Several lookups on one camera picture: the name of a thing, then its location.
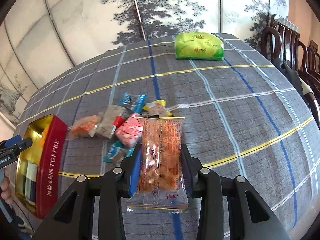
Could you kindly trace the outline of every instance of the pink candy package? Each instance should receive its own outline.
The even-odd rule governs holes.
[[[132,114],[116,131],[115,135],[122,144],[132,148],[142,136],[143,123],[136,118],[139,114]]]

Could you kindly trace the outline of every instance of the finger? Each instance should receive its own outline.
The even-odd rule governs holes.
[[[13,204],[13,197],[10,196],[9,198],[7,198],[7,199],[5,200],[5,202],[6,202],[8,205],[12,205],[12,204]]]
[[[11,189],[8,188],[6,191],[3,191],[1,193],[1,197],[6,200],[7,198],[9,198],[11,196]]]
[[[4,175],[6,177],[9,177],[9,170],[7,168],[4,168]]]
[[[10,180],[8,177],[4,177],[4,179],[2,180],[0,187],[2,191],[5,191],[9,188],[9,184],[10,184]]]

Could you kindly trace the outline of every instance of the blue candy wrapper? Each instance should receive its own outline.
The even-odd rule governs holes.
[[[144,101],[147,95],[131,95],[125,92],[119,102],[120,106],[130,109],[134,113],[141,114],[142,108],[144,106]]]
[[[116,166],[120,166],[123,158],[132,155],[134,148],[125,149],[120,141],[116,141],[112,144],[107,141],[103,142],[103,151],[105,155],[103,161],[107,163],[114,163]]]

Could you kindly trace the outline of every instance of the orange snack package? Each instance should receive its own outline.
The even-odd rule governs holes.
[[[75,138],[93,137],[100,122],[101,117],[98,115],[91,115],[76,120],[69,130],[67,139],[72,140]]]
[[[144,118],[140,179],[127,210],[188,211],[180,153],[183,119]]]

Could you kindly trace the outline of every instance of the table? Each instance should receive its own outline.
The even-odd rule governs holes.
[[[28,102],[15,135],[44,115],[68,126],[104,112],[125,91],[163,99],[185,116],[183,143],[192,156],[221,176],[245,176],[290,231],[318,192],[319,129],[304,101],[271,63],[231,34],[218,33],[224,61],[176,60],[174,37],[110,50],[55,78]],[[89,178],[113,168],[102,161],[101,138],[65,142],[59,194],[79,174]],[[196,239],[200,200],[189,213],[126,212],[127,239]],[[96,199],[93,235],[97,236]],[[225,238],[228,207],[224,199]]]

